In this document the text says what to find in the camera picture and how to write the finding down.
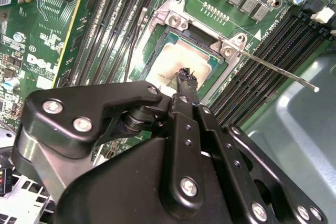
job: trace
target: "screw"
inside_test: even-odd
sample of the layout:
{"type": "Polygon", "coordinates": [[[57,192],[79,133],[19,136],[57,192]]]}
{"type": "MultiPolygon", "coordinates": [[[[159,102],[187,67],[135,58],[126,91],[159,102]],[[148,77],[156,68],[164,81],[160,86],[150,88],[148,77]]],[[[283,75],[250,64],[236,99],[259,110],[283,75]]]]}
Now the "screw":
{"type": "Polygon", "coordinates": [[[187,97],[185,97],[184,95],[180,96],[181,101],[188,103],[188,99],[187,97]]]}
{"type": "Polygon", "coordinates": [[[299,211],[299,214],[301,215],[301,217],[303,219],[305,219],[305,220],[310,219],[307,210],[303,206],[298,206],[298,211],[299,211]]]}
{"type": "Polygon", "coordinates": [[[267,220],[266,212],[260,204],[256,202],[252,203],[252,211],[258,220],[262,222],[265,222],[267,220]]]}
{"type": "Polygon", "coordinates": [[[236,127],[232,127],[231,129],[235,134],[240,135],[240,132],[236,127]]]}
{"type": "Polygon", "coordinates": [[[226,48],[224,51],[225,56],[230,56],[232,54],[232,49],[231,48],[226,48]]]}
{"type": "Polygon", "coordinates": [[[211,114],[210,109],[208,109],[207,107],[203,107],[203,110],[204,110],[205,113],[207,113],[207,114],[211,114]]]}
{"type": "Polygon", "coordinates": [[[89,132],[92,130],[92,123],[87,118],[77,118],[72,124],[74,128],[80,132],[89,132]]]}
{"type": "Polygon", "coordinates": [[[158,93],[157,93],[157,90],[156,90],[155,88],[153,88],[153,87],[148,87],[147,89],[148,89],[148,91],[151,92],[152,94],[158,94],[158,93]]]}
{"type": "Polygon", "coordinates": [[[49,114],[58,114],[63,110],[62,104],[57,101],[46,101],[42,104],[42,108],[49,114]]]}
{"type": "Polygon", "coordinates": [[[310,211],[319,221],[322,221],[322,216],[320,215],[320,213],[315,208],[311,207],[310,211]]]}
{"type": "Polygon", "coordinates": [[[181,18],[173,15],[169,18],[169,24],[172,27],[178,27],[181,24],[181,18]]]}
{"type": "Polygon", "coordinates": [[[194,197],[197,194],[197,187],[189,178],[181,179],[181,189],[187,196],[190,197],[194,197]]]}

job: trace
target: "metal lever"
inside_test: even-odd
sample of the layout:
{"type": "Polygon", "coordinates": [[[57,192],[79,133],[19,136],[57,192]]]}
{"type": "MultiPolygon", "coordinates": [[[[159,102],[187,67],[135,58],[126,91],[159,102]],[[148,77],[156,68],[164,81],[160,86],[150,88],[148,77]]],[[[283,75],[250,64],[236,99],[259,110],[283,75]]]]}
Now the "metal lever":
{"type": "Polygon", "coordinates": [[[288,72],[288,71],[286,71],[284,69],[281,69],[281,68],[279,68],[277,66],[274,66],[273,64],[271,64],[271,63],[269,63],[269,62],[267,62],[265,60],[262,60],[262,59],[254,56],[252,54],[249,54],[248,52],[245,52],[245,51],[240,51],[240,52],[241,52],[242,55],[245,55],[246,57],[250,58],[251,60],[254,60],[254,61],[256,61],[256,62],[264,65],[265,67],[268,67],[268,68],[274,70],[275,72],[278,72],[278,73],[280,73],[280,74],[282,74],[282,75],[284,75],[284,76],[286,76],[286,77],[288,77],[288,78],[290,78],[290,79],[292,79],[292,80],[300,83],[301,85],[305,86],[308,89],[311,89],[315,93],[317,93],[317,92],[320,91],[319,87],[316,87],[315,85],[313,85],[310,82],[302,79],[301,77],[296,76],[295,74],[292,74],[292,73],[290,73],[290,72],[288,72]]]}

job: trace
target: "ram slot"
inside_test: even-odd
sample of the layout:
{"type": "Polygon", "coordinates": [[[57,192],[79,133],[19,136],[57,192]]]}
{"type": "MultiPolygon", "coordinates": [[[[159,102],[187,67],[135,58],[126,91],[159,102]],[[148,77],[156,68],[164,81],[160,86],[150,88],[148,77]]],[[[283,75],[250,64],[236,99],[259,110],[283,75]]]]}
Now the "ram slot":
{"type": "MultiPolygon", "coordinates": [[[[286,48],[287,53],[278,57],[281,59],[278,67],[287,69],[287,71],[295,71],[301,65],[302,61],[309,56],[305,55],[302,50],[305,50],[306,48],[306,41],[311,41],[315,35],[314,33],[305,33],[305,31],[302,31],[300,35],[301,38],[295,39],[293,41],[295,44],[292,44],[291,48],[286,48]]],[[[266,99],[270,96],[270,94],[272,94],[273,91],[271,85],[272,82],[275,79],[281,78],[282,75],[267,69],[266,67],[263,69],[263,73],[260,73],[259,76],[256,76],[257,81],[254,81],[254,83],[251,85],[254,87],[253,92],[251,92],[249,95],[246,95],[243,99],[240,99],[236,104],[236,108],[231,109],[231,111],[226,113],[225,117],[221,119],[221,124],[225,124],[227,121],[236,123],[238,117],[241,117],[246,113],[250,114],[248,108],[251,107],[253,103],[259,103],[260,101],[263,103],[266,102],[266,99]]]]}
{"type": "MultiPolygon", "coordinates": [[[[152,0],[140,0],[138,5],[143,6],[143,8],[149,8],[151,2],[152,2],[152,0]]],[[[115,76],[118,72],[118,69],[121,67],[121,64],[124,60],[125,53],[127,52],[127,49],[131,45],[131,40],[133,39],[134,36],[136,36],[136,34],[135,34],[135,29],[136,29],[136,26],[137,26],[136,21],[139,18],[140,12],[141,12],[141,9],[138,9],[137,14],[134,15],[133,21],[131,22],[131,23],[133,23],[133,26],[126,33],[126,34],[130,34],[130,36],[124,37],[123,41],[121,42],[120,49],[118,50],[117,54],[115,55],[115,61],[113,63],[112,69],[110,70],[110,73],[109,73],[108,77],[106,78],[106,83],[112,83],[113,82],[113,80],[114,80],[114,78],[115,78],[115,76]]]]}
{"type": "MultiPolygon", "coordinates": [[[[118,3],[121,0],[111,0],[108,7],[106,8],[106,12],[105,15],[103,17],[103,20],[100,22],[99,24],[99,30],[98,33],[96,35],[96,38],[94,40],[94,44],[93,47],[91,48],[91,50],[88,53],[88,58],[85,62],[82,74],[79,78],[78,83],[82,86],[82,85],[86,85],[87,84],[87,79],[88,76],[90,74],[90,72],[92,71],[94,65],[95,65],[95,60],[100,56],[100,50],[101,50],[101,45],[102,45],[102,41],[103,38],[107,32],[109,23],[111,22],[112,18],[113,18],[113,14],[116,11],[116,8],[118,6],[118,3]]],[[[119,8],[119,12],[117,13],[117,16],[115,18],[115,20],[113,21],[113,27],[112,29],[115,28],[115,24],[116,22],[119,20],[120,18],[120,13],[122,12],[122,10],[125,7],[125,2],[121,1],[121,6],[119,8]]]]}
{"type": "Polygon", "coordinates": [[[101,77],[103,75],[103,72],[106,69],[106,65],[108,63],[108,60],[112,54],[112,51],[118,41],[119,36],[122,34],[122,31],[131,15],[131,12],[136,5],[138,0],[125,0],[123,3],[126,4],[126,8],[121,12],[121,19],[118,20],[117,24],[111,29],[111,34],[108,38],[107,46],[105,46],[105,49],[102,53],[102,57],[100,59],[100,62],[98,64],[98,67],[96,69],[96,72],[93,76],[93,79],[91,80],[91,84],[99,84],[101,82],[101,77]]]}
{"type": "Polygon", "coordinates": [[[87,62],[90,54],[87,52],[90,51],[90,48],[93,46],[94,38],[98,33],[98,29],[100,24],[104,18],[104,14],[106,13],[108,3],[106,1],[109,0],[98,0],[97,5],[95,5],[94,11],[91,15],[90,25],[85,33],[84,40],[81,43],[79,48],[79,52],[77,54],[76,60],[73,64],[73,68],[71,70],[69,76],[69,84],[71,86],[76,86],[79,82],[79,78],[81,77],[82,71],[80,70],[81,65],[83,62],[87,62]]]}

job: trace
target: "gray metal panel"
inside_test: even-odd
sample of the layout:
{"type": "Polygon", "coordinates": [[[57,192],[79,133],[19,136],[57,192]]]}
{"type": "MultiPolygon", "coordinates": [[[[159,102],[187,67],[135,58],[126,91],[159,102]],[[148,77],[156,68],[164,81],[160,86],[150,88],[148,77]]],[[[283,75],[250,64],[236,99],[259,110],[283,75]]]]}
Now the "gray metal panel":
{"type": "Polygon", "coordinates": [[[252,125],[249,136],[336,220],[336,50],[302,75],[319,93],[293,83],[252,125]]]}

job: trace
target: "green circuit board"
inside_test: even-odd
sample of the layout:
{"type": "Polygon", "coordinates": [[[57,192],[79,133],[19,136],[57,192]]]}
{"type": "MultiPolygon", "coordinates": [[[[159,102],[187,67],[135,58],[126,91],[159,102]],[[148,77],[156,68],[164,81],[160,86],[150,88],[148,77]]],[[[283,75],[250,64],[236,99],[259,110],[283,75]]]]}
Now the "green circuit board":
{"type": "MultiPolygon", "coordinates": [[[[4,83],[8,78],[14,77],[19,81],[19,85],[13,91],[0,88],[2,122],[17,129],[24,99],[37,89],[122,80],[130,45],[126,35],[132,23],[136,22],[134,13],[139,9],[137,1],[141,0],[117,0],[112,3],[115,4],[114,8],[110,8],[108,1],[3,0],[0,10],[6,15],[0,20],[0,81],[4,83]],[[134,6],[130,6],[128,15],[122,12],[127,10],[125,3],[134,3],[134,6]],[[111,11],[111,19],[103,20],[105,23],[101,23],[100,20],[99,23],[99,14],[104,11],[111,11]],[[123,26],[116,26],[124,16],[125,22],[121,23],[123,26]],[[105,27],[101,35],[102,39],[94,49],[92,49],[94,36],[89,30],[92,24],[96,25],[92,31],[97,31],[101,26],[105,27]],[[117,32],[112,36],[113,28],[117,32]],[[114,41],[112,48],[109,48],[111,45],[109,36],[114,41]],[[81,83],[76,83],[80,75],[82,75],[81,83]]],[[[141,24],[139,41],[155,10],[166,1],[151,0],[141,24]]],[[[230,3],[231,0],[186,0],[184,12],[224,38],[231,38],[237,33],[246,34],[247,43],[244,50],[253,52],[292,5],[288,0],[256,1],[260,6],[265,7],[264,10],[267,10],[266,15],[261,19],[254,18],[253,13],[243,12],[241,4],[230,3]]],[[[134,57],[140,60],[132,66],[131,80],[146,79],[147,73],[144,73],[143,69],[151,68],[148,65],[148,59],[155,53],[155,49],[160,47],[158,43],[166,36],[166,29],[167,26],[157,25],[143,50],[136,52],[134,57]]],[[[178,37],[181,40],[185,39],[180,35],[178,37]]],[[[318,52],[326,46],[323,44],[318,52]]],[[[217,54],[212,54],[204,48],[193,47],[203,51],[211,59],[207,62],[211,67],[211,73],[199,89],[199,98],[202,98],[226,69],[227,64],[217,54]]]]}

